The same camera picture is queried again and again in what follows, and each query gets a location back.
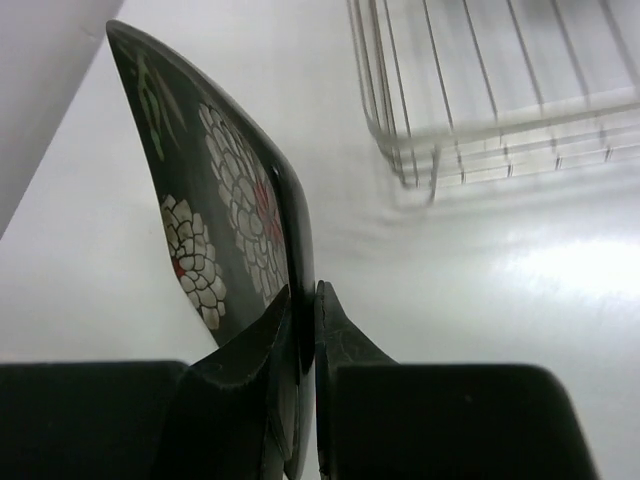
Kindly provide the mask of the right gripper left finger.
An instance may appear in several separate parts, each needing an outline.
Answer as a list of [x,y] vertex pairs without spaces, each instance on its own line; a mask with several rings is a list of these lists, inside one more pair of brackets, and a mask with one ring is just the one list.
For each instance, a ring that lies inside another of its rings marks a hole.
[[289,290],[189,375],[187,451],[199,476],[281,479],[293,453]]

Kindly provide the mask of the black square floral plate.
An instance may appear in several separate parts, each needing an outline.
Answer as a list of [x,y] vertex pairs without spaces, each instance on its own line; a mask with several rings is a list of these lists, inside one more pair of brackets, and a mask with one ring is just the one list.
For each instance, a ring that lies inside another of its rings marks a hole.
[[[107,23],[106,34],[150,170],[172,269],[215,351],[254,323],[282,288],[289,290],[293,453],[281,479],[298,479],[315,391],[315,274],[301,183],[265,132],[183,56],[118,20]],[[185,424],[189,371],[202,359],[180,377],[153,470],[157,478],[206,479],[189,458]]]

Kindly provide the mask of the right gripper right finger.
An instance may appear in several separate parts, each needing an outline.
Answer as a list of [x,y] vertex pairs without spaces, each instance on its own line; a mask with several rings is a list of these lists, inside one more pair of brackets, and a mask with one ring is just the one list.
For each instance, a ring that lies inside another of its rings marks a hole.
[[319,281],[314,299],[316,437],[319,472],[332,475],[336,415],[332,395],[339,367],[397,365],[347,316],[333,285]]

